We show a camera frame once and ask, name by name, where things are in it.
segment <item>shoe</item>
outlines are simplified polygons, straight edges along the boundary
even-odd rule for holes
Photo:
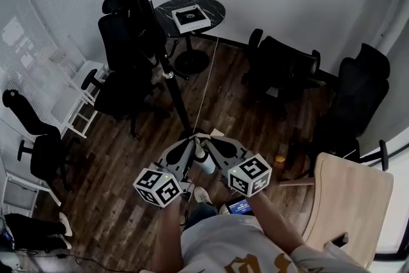
[[[59,215],[59,221],[61,223],[63,223],[64,226],[65,226],[65,234],[64,235],[66,237],[72,237],[72,230],[71,230],[70,223],[68,222],[67,216],[62,212],[60,212],[58,215]]]
[[[209,194],[202,187],[194,188],[193,193],[194,193],[194,199],[196,199],[198,203],[211,203],[212,204],[209,198]]]
[[[226,204],[224,204],[223,206],[220,207],[219,215],[228,215],[228,214],[230,214],[230,212]]]
[[[65,240],[65,238],[63,237],[63,235],[58,235],[58,237],[65,243],[66,248],[67,248],[68,250],[70,250],[70,249],[72,248],[72,245],[71,245],[67,240]]]

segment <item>forearm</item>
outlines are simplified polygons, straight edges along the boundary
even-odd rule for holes
[[[304,245],[302,237],[274,208],[271,201],[263,192],[259,192],[247,199],[251,210],[256,216],[264,234],[287,254]]]
[[[176,273],[183,268],[180,244],[180,197],[160,213],[151,270],[155,273]]]

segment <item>light wood seat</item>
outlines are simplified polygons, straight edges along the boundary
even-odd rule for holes
[[[327,153],[316,159],[314,178],[281,182],[280,185],[314,184],[313,209],[303,238],[322,251],[325,244],[348,234],[341,249],[363,267],[375,255],[383,221],[392,196],[390,173]]]

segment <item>table base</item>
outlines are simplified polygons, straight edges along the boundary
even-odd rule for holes
[[[174,67],[182,74],[192,75],[204,71],[209,63],[210,59],[207,53],[192,49],[181,53],[175,59]]]

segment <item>small orange object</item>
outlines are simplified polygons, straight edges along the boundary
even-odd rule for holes
[[[286,158],[284,157],[284,156],[282,156],[282,155],[277,155],[277,156],[275,156],[275,161],[277,162],[277,163],[282,163],[282,162],[284,162],[286,160]]]

